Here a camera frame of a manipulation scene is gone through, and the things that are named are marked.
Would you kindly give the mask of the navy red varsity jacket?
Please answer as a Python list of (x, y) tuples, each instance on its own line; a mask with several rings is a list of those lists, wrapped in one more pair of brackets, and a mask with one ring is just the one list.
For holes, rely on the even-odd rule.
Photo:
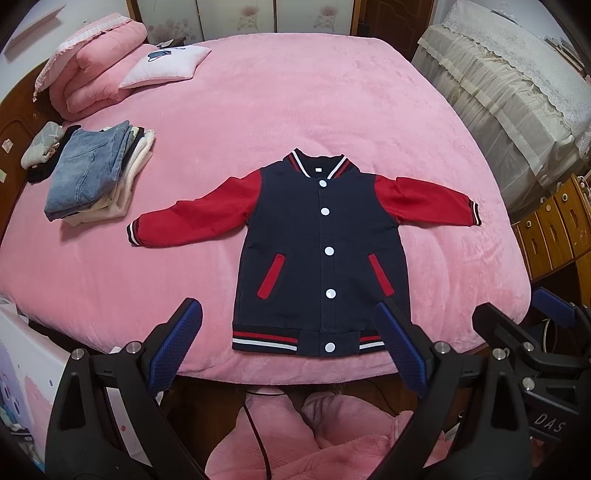
[(232, 346), (337, 358), (384, 349), (380, 302), (409, 312), (404, 224), (473, 227), (481, 218), (459, 191), (294, 150), (200, 198), (144, 213), (126, 233), (133, 246), (169, 248), (245, 229)]

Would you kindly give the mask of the wooden drawer cabinet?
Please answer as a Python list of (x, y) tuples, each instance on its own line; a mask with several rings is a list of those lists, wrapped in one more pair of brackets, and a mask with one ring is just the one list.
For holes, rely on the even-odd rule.
[(512, 229), (531, 282), (590, 253), (590, 184), (571, 175)]

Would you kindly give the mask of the white pink cardboard box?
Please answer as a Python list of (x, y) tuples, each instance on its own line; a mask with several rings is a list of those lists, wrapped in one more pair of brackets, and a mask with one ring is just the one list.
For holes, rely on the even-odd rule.
[(1, 427), (51, 479), (120, 478), (108, 463), (132, 463), (140, 450), (120, 394), (93, 360), (91, 350), (64, 349), (1, 301)]

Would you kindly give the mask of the pink fleece trousers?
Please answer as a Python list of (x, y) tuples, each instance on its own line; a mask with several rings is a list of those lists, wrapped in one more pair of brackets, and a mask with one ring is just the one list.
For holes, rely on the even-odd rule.
[(412, 419), (358, 397), (319, 392), (297, 409), (286, 393), (245, 395), (235, 428), (209, 455), (211, 479), (367, 479)]

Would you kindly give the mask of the folded cream garment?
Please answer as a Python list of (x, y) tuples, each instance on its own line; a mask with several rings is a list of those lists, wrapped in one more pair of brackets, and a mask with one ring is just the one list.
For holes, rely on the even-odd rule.
[(124, 217), (131, 202), (135, 179), (150, 160), (154, 141), (155, 132), (151, 129), (144, 130), (142, 135), (138, 134), (134, 140), (135, 144), (130, 148), (129, 159), (125, 161), (115, 187), (92, 206), (67, 216), (64, 221), (70, 226), (76, 227), (84, 223)]

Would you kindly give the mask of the beige lace covered furniture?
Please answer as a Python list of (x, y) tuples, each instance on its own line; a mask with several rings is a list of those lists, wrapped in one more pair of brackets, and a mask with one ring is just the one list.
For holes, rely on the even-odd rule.
[(589, 165), (589, 83), (500, 13), (455, 2), (419, 39), (412, 63), (477, 142), (511, 215)]

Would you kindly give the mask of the folded blue jeans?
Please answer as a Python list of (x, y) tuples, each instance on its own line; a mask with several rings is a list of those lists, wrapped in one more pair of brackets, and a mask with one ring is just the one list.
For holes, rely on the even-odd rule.
[(74, 131), (50, 177), (44, 206), (49, 221), (92, 206), (116, 185), (131, 135), (128, 120), (106, 130)]

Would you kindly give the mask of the pink plush bed cover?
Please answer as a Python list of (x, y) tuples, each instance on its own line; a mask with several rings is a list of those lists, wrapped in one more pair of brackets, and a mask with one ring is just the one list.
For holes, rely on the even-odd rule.
[(433, 339), (477, 347), (474, 309), (514, 321), (530, 284), (488, 164), (446, 100), (383, 41), (256, 34), (208, 43), (188, 81), (85, 118), (155, 133), (127, 214), (72, 226), (27, 187), (1, 293), (101, 351), (187, 297), (204, 323), (181, 373), (242, 384), (394, 371), (386, 299)]

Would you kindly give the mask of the grey patterned folded cloth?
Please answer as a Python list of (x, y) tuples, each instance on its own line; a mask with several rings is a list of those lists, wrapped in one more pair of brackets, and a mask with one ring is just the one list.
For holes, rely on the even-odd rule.
[(21, 167), (25, 170), (45, 164), (59, 147), (65, 129), (53, 121), (47, 122), (35, 135), (21, 157)]

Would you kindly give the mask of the wooden headboard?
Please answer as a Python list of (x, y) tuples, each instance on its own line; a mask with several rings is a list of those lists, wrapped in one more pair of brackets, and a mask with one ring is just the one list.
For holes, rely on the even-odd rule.
[(54, 111), (47, 99), (33, 101), (35, 80), (44, 63), (26, 74), (1, 102), (1, 237), (26, 183), (21, 157)]

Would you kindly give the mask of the folded pink quilt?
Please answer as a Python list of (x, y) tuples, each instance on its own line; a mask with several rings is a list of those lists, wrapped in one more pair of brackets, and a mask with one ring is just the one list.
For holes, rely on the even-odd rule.
[(127, 98), (120, 84), (136, 63), (156, 48), (146, 27), (118, 13), (91, 23), (64, 40), (37, 76), (33, 96), (49, 93), (66, 121), (86, 118)]

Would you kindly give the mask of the white printed pillow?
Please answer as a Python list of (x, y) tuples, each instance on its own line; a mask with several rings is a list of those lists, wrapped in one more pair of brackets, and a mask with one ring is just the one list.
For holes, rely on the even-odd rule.
[(211, 49), (199, 45), (163, 48), (142, 57), (126, 74), (120, 89), (189, 80), (197, 66), (211, 53)]

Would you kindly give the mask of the floral wardrobe doors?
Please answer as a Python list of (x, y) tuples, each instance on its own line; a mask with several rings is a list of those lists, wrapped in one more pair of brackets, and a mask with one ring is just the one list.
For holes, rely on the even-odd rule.
[(152, 44), (186, 44), (256, 33), (355, 35), (362, 3), (355, 0), (129, 1), (132, 19)]

